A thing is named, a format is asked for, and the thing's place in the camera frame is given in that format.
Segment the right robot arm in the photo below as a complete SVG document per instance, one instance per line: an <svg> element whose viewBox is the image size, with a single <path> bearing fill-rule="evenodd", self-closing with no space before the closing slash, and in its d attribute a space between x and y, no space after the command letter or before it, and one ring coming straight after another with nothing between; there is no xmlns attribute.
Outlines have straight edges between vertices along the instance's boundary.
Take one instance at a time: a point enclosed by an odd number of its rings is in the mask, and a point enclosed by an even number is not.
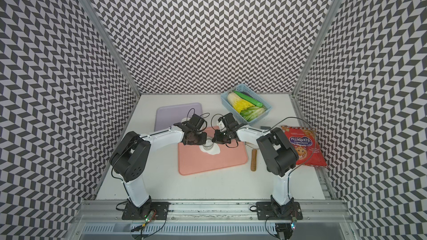
<svg viewBox="0 0 427 240"><path fill-rule="evenodd" d="M290 173L296 167L299 155L284 131L281 128L261 130L239 124L232 113L218 118L218 127L212 140L214 143L230 144L236 141L258 146L267 170L275 175L272 203L280 207L289 204L292 199Z"/></svg>

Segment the white dough piece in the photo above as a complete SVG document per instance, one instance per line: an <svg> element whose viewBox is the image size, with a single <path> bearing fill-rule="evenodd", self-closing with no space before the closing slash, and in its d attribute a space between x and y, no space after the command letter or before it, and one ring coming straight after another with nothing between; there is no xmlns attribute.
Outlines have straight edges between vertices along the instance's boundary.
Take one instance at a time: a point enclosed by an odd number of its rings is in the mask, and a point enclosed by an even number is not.
<svg viewBox="0 0 427 240"><path fill-rule="evenodd" d="M220 154L221 150L218 144L214 143L212 146L199 146L200 150L209 155Z"/></svg>

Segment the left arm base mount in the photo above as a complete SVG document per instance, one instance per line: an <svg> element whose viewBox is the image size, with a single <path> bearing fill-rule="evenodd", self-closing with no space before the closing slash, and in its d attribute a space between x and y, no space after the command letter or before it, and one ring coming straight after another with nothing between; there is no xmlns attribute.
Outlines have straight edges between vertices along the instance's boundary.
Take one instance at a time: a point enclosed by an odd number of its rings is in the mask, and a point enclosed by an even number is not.
<svg viewBox="0 0 427 240"><path fill-rule="evenodd" d="M135 207L130 200L127 200L122 214L122 220L125 221L143 221L151 211L155 212L156 220L165 220L169 212L170 202L160 201L152 202L148 200L141 207Z"/></svg>

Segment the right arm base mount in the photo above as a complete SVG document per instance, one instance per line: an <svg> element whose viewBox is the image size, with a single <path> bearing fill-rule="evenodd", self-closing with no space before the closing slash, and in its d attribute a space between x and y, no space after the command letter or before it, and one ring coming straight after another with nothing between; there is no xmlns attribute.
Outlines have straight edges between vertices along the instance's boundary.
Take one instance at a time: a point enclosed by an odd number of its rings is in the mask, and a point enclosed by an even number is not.
<svg viewBox="0 0 427 240"><path fill-rule="evenodd" d="M296 218L303 220L302 210L299 202L291 200L285 205L279 205L275 201L259 201L255 203L258 220L289 220Z"/></svg>

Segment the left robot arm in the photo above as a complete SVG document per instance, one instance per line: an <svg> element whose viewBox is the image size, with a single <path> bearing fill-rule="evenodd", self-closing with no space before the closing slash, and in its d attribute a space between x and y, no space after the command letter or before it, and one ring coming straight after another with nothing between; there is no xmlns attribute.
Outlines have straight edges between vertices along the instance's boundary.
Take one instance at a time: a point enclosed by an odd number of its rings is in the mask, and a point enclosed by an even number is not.
<svg viewBox="0 0 427 240"><path fill-rule="evenodd" d="M151 201L142 176L149 154L179 143L202 146L207 140L207 133L204 131L206 128L205 119L193 114L189 120L175 123L168 129L146 135L131 131L123 137L110 157L110 165L122 180L130 206L142 209Z"/></svg>

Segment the wooden rolling pin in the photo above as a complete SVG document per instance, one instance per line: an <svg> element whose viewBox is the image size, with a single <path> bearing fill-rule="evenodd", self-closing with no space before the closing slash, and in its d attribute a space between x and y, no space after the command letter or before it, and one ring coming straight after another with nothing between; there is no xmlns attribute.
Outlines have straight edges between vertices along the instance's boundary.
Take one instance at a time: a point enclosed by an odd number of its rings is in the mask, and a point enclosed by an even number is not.
<svg viewBox="0 0 427 240"><path fill-rule="evenodd" d="M252 172L255 172L257 169L257 154L258 154L258 150L257 149L253 149L251 151L251 165L250 165L250 170Z"/></svg>

